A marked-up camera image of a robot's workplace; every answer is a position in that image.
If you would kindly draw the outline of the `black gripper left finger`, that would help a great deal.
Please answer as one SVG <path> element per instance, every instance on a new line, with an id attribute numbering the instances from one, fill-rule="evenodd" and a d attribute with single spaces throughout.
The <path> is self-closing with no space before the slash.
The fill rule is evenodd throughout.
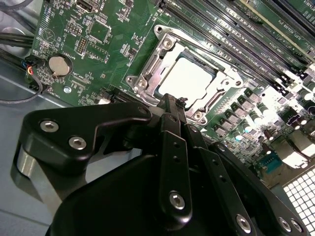
<path id="1" fill-rule="evenodd" d="M 188 150 L 177 100 L 166 94 L 150 108 L 118 102 L 31 112 L 22 123 L 15 165 L 57 212 L 79 188 L 134 158 L 154 156 L 160 162 L 158 216 L 163 223 L 188 223 Z"/>

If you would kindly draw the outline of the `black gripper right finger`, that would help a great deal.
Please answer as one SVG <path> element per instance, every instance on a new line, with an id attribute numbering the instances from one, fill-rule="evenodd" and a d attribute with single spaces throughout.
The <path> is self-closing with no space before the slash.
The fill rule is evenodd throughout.
<path id="1" fill-rule="evenodd" d="M 209 181 L 222 224 L 223 236 L 307 236 L 302 220 L 268 189 L 222 143 L 208 145 L 201 132 L 187 123 L 186 98 L 176 101 L 183 133 L 204 180 Z"/>

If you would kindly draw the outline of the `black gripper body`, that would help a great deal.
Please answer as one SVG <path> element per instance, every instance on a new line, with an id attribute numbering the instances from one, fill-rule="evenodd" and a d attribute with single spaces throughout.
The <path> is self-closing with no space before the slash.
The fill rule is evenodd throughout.
<path id="1" fill-rule="evenodd" d="M 59 206 L 49 236 L 231 236 L 219 200 L 201 173 L 190 171 L 192 218 L 166 230 L 158 216 L 159 160 L 134 158 L 71 193 Z"/>

